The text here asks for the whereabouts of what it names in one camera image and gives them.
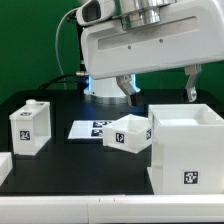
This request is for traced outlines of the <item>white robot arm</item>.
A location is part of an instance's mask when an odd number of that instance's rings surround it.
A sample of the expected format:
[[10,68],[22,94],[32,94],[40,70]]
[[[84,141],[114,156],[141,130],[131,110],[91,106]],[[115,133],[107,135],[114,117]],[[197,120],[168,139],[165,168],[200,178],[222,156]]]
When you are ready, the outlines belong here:
[[132,106],[133,74],[182,67],[193,102],[201,66],[224,60],[224,0],[88,0],[76,18],[87,74],[114,78]]

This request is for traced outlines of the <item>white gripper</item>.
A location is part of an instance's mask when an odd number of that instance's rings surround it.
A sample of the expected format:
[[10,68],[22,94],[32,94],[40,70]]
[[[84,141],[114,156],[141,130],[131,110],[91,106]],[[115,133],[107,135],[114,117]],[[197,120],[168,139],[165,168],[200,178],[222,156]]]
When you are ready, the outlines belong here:
[[224,0],[114,2],[113,16],[83,26],[88,74],[94,79],[117,77],[128,104],[140,106],[141,90],[129,74],[185,67],[185,99],[194,102],[200,64],[224,60]]

